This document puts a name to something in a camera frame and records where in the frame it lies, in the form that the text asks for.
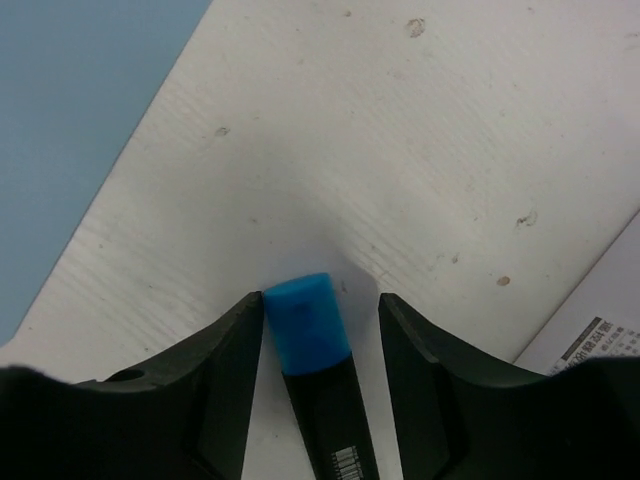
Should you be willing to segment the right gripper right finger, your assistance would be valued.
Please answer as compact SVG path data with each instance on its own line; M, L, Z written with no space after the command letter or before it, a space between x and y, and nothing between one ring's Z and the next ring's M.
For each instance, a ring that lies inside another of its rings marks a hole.
M635 479L639 363L595 359L553 376L495 358L379 299L407 479Z

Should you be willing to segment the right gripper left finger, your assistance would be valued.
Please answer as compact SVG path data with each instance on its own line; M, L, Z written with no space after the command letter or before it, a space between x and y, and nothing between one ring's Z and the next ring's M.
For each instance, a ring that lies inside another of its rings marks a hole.
M1 371L5 479L238 479L263 336L259 293L103 381Z

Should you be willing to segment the blue cap black highlighter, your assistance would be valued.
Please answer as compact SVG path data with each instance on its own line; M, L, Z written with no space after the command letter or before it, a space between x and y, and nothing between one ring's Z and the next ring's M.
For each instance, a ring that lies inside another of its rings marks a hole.
M378 479L352 350L327 273L263 292L266 320L317 479Z

